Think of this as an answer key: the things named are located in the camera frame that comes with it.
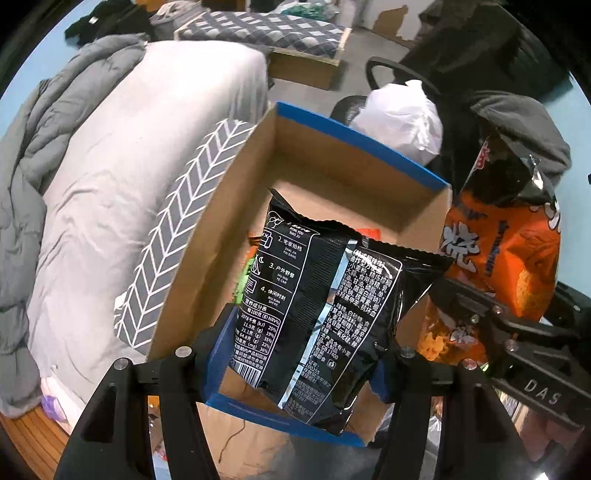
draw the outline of blue wall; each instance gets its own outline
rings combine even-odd
[[[591,105],[577,82],[571,83],[572,89],[545,103],[573,160],[556,190],[562,234],[558,279],[591,297]]]
[[[41,80],[53,77],[74,56],[77,48],[66,44],[64,32],[80,17],[92,12],[100,0],[82,0],[33,50],[0,98],[0,137],[23,101]]]

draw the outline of green item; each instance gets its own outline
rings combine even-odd
[[[327,20],[326,6],[324,4],[294,5],[283,10],[281,15],[294,15],[295,17],[310,18],[312,20]]]
[[[246,287],[246,281],[248,280],[248,273],[251,270],[253,258],[249,259],[248,262],[244,265],[242,269],[242,273],[240,274],[240,278],[238,279],[238,283],[236,283],[236,288],[232,293],[233,302],[236,305],[240,305],[242,303],[242,297],[244,295],[244,288]]]

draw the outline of plastic bag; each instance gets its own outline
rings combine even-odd
[[[351,128],[426,165],[441,149],[443,126],[422,84],[409,80],[406,85],[389,83],[374,90]]]
[[[451,260],[307,219],[272,193],[230,366],[285,412],[340,435],[398,321]]]
[[[441,253],[454,259],[447,276],[539,322],[554,294],[560,209],[541,163],[519,156],[492,126],[468,180],[447,214]],[[431,302],[418,351],[456,364],[487,361],[477,330],[456,323]]]
[[[331,0],[318,2],[297,2],[286,0],[273,10],[273,13],[282,15],[295,15],[296,17],[311,18],[312,20],[331,20],[339,9],[333,5]]]

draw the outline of purple item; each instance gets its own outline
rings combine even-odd
[[[67,421],[66,414],[61,409],[60,402],[57,398],[51,395],[43,395],[41,397],[41,406],[45,414],[55,421]]]

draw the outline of barcode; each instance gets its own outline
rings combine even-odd
[[[257,370],[256,368],[251,367],[250,365],[243,364],[242,362],[235,361],[234,362],[234,370],[238,375],[240,375],[246,382],[256,388],[256,384],[258,383],[258,378],[261,375],[261,371]]]

